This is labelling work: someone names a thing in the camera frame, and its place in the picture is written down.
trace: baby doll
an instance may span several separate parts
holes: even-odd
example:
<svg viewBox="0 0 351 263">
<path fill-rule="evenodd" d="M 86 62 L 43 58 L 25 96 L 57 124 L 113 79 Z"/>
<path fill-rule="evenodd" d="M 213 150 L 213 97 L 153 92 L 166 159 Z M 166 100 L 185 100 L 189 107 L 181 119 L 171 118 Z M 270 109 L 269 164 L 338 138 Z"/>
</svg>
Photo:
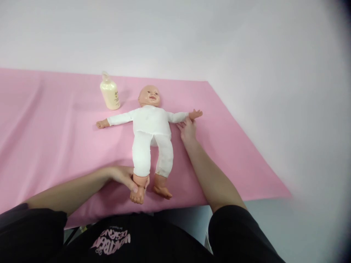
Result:
<svg viewBox="0 0 351 263">
<path fill-rule="evenodd" d="M 183 122 L 187 116 L 194 120 L 202 116 L 202 111 L 194 110 L 191 113 L 166 112 L 164 109 L 159 108 L 161 102 L 160 92 L 157 87 L 152 85 L 145 86 L 141 90 L 138 101 L 140 108 L 98 121 L 96 126 L 99 129 L 103 129 L 112 125 L 133 122 L 133 181 L 138 185 L 138 191 L 136 193 L 132 191 L 130 195 L 130 199 L 134 203 L 144 203 L 144 188 L 150 181 L 150 146 L 158 146 L 159 156 L 153 190 L 158 195 L 169 200 L 172 195 L 166 188 L 166 182 L 173 166 L 173 147 L 169 122 Z"/>
</svg>

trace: pink mat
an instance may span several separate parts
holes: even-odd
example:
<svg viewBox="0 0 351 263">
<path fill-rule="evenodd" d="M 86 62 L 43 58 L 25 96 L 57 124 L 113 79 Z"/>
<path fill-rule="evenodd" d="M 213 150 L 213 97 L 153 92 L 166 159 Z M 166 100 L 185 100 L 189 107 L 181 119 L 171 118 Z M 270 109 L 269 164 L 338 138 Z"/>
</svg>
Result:
<svg viewBox="0 0 351 263">
<path fill-rule="evenodd" d="M 95 122 L 139 107 L 137 97 L 146 84 L 159 87 L 166 111 L 203 110 L 197 122 L 198 140 L 244 200 L 290 197 L 208 82 L 112 79 L 119 88 L 121 108 L 117 111 L 105 107 L 99 75 L 0 69 L 0 213 L 110 162 L 132 166 L 132 123 L 99 130 Z M 179 130 L 174 124 L 171 130 L 170 201 L 149 187 L 144 204 L 137 205 L 129 200 L 125 186 L 111 183 L 71 215 L 67 227 L 112 214 L 207 204 Z M 157 149 L 152 147 L 151 154 L 152 174 Z"/>
</svg>

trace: forearm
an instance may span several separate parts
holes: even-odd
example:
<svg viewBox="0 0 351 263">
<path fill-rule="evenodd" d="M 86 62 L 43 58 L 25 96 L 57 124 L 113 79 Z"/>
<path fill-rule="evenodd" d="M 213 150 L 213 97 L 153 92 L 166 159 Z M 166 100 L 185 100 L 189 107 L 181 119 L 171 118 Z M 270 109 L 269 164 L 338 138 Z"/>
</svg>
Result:
<svg viewBox="0 0 351 263">
<path fill-rule="evenodd" d="M 63 211 L 70 216 L 110 179 L 109 168 L 99 169 L 83 177 L 54 186 L 41 192 L 24 203 L 29 208 L 50 208 Z"/>
<path fill-rule="evenodd" d="M 215 212 L 226 205 L 238 205 L 247 209 L 235 186 L 202 146 L 196 140 L 184 145 L 212 211 Z"/>
</svg>

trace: doll leg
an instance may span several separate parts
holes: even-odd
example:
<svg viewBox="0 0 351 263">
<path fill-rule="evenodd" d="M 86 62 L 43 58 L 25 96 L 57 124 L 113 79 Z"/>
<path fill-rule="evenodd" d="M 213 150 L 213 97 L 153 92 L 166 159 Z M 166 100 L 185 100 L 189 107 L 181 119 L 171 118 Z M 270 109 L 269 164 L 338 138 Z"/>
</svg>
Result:
<svg viewBox="0 0 351 263">
<path fill-rule="evenodd" d="M 151 154 L 150 143 L 153 138 L 152 134 L 138 131 L 134 134 L 132 147 L 133 154 L 133 181 L 138 185 L 138 191 L 131 191 L 130 199 L 134 203 L 143 204 L 145 195 L 145 186 L 149 180 Z"/>
<path fill-rule="evenodd" d="M 173 146 L 169 136 L 155 135 L 155 140 L 158 145 L 159 155 L 153 190 L 156 194 L 169 200 L 172 198 L 172 194 L 168 191 L 166 182 L 173 166 Z"/>
</svg>

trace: lotion bottle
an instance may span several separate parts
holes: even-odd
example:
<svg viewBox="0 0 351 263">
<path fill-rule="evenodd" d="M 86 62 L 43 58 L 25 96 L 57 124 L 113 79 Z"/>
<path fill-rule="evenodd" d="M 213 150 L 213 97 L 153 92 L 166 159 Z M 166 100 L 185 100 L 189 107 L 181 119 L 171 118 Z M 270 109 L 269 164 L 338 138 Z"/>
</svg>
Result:
<svg viewBox="0 0 351 263">
<path fill-rule="evenodd" d="M 100 89 L 105 99 L 106 107 L 110 110 L 118 109 L 120 104 L 120 99 L 118 98 L 117 85 L 113 82 L 107 74 L 106 71 L 102 72 L 102 82 L 100 84 Z"/>
</svg>

